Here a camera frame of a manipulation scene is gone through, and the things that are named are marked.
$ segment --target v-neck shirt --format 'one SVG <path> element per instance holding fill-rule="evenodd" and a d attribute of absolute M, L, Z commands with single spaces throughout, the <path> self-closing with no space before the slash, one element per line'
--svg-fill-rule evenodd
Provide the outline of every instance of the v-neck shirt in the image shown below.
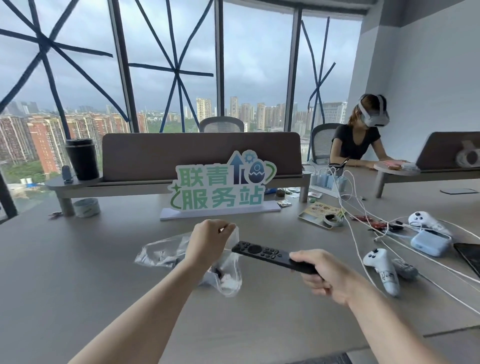
<path fill-rule="evenodd" d="M 370 144 L 380 139 L 380 133 L 376 127 L 368 128 L 362 143 L 357 145 L 353 141 L 353 127 L 348 124 L 342 124 L 335 130 L 333 139 L 340 139 L 342 141 L 342 147 L 340 149 L 340 156 L 342 158 L 350 157 L 351 159 L 361 159 L 367 152 Z"/>

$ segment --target office chair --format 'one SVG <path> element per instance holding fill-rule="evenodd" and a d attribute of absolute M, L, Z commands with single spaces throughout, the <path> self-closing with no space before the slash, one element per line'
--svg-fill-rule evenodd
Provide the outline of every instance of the office chair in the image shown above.
<path fill-rule="evenodd" d="M 342 124 L 329 122 L 313 128 L 310 143 L 312 145 L 311 161 L 318 165 L 330 163 L 330 150 L 335 130 Z"/>
<path fill-rule="evenodd" d="M 201 133 L 243 133 L 243 121 L 230 116 L 213 116 L 200 122 Z"/>

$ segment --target brown hair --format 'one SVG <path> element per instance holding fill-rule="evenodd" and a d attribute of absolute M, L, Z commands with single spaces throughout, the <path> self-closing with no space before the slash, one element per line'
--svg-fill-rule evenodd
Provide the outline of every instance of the brown hair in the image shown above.
<path fill-rule="evenodd" d="M 379 96 L 383 99 L 384 109 L 386 110 L 387 100 L 385 96 L 383 95 L 379 95 Z M 377 95 L 366 94 L 361 98 L 360 102 L 367 111 L 370 111 L 370 110 L 380 111 L 380 102 L 378 101 Z M 353 126 L 353 124 L 355 124 L 355 120 L 358 119 L 360 115 L 361 115 L 361 110 L 358 105 L 355 105 L 355 107 L 352 110 L 352 114 L 348 118 L 348 125 Z"/>

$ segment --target clear plastic bag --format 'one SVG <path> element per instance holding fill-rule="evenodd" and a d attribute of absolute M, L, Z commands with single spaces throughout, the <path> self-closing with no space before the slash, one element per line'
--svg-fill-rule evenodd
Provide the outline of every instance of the clear plastic bag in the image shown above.
<path fill-rule="evenodd" d="M 135 263 L 145 267 L 173 269 L 184 259 L 191 234 L 188 232 L 145 245 L 135 258 Z M 227 240 L 227 246 L 234 246 L 239 240 L 239 228 L 236 227 Z M 225 249 L 220 259 L 204 274 L 200 284 L 215 287 L 225 297 L 234 297 L 242 284 L 238 260 L 237 253 Z"/>

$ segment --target round directional pad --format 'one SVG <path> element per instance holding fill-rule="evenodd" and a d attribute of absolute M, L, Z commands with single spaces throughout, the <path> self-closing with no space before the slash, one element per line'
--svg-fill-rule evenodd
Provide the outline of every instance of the round directional pad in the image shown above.
<path fill-rule="evenodd" d="M 262 247 L 259 246 L 259 245 L 250 245 L 250 246 L 248 247 L 248 252 L 249 252 L 250 254 L 258 254 L 258 253 L 260 253 L 261 251 L 262 251 Z"/>

